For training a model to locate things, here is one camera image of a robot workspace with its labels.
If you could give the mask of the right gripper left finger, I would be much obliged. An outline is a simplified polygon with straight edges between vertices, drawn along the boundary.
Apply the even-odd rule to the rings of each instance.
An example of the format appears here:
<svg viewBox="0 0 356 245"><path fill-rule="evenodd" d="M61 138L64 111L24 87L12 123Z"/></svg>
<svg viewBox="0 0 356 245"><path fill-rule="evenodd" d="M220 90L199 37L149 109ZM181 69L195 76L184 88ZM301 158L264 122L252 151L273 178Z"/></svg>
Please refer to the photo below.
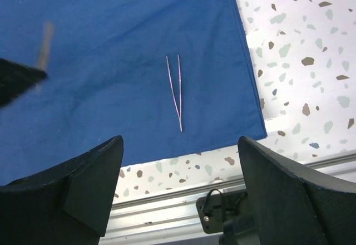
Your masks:
<svg viewBox="0 0 356 245"><path fill-rule="evenodd" d="M1 187L1 244L98 244L123 158L115 136L88 152Z"/></svg>

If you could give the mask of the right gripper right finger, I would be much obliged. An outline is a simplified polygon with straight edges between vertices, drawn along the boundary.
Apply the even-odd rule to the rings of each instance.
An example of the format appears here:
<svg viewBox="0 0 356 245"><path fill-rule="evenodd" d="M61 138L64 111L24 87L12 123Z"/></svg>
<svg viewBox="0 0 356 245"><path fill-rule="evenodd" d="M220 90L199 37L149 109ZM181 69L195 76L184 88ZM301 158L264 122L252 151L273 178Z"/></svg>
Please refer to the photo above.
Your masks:
<svg viewBox="0 0 356 245"><path fill-rule="evenodd" d="M355 183L238 141L261 244L355 244Z"/></svg>

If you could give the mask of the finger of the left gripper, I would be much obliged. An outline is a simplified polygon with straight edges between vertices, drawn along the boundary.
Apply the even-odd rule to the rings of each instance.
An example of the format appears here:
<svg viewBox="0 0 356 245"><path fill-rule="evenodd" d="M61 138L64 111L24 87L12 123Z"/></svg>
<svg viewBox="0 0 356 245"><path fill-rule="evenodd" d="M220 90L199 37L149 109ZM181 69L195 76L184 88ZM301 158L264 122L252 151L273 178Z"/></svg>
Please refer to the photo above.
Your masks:
<svg viewBox="0 0 356 245"><path fill-rule="evenodd" d="M35 67L1 59L1 107L9 105L34 85L47 78L47 73Z"/></svg>

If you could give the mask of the blue surgical cloth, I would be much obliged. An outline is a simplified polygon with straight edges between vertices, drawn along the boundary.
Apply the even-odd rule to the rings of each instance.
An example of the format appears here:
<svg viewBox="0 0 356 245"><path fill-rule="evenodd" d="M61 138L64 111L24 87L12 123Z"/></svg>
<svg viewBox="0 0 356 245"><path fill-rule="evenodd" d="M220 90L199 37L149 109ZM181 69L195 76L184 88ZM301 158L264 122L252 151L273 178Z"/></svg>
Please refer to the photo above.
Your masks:
<svg viewBox="0 0 356 245"><path fill-rule="evenodd" d="M267 136L236 0L1 0L1 57L48 79L1 110L1 183L120 135L131 165Z"/></svg>

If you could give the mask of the steel scalpel handle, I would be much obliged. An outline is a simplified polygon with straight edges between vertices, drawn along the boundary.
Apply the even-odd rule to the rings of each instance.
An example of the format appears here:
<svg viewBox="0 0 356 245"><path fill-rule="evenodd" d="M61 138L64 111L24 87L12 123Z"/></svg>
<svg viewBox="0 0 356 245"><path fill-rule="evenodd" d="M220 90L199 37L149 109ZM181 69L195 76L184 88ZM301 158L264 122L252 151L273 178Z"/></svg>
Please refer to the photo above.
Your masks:
<svg viewBox="0 0 356 245"><path fill-rule="evenodd" d="M41 48L39 50L37 64L36 64L37 68L44 72L46 72L49 63L51 42L53 40L54 28L55 27L53 22L47 21L44 23L42 43L41 43Z"/></svg>

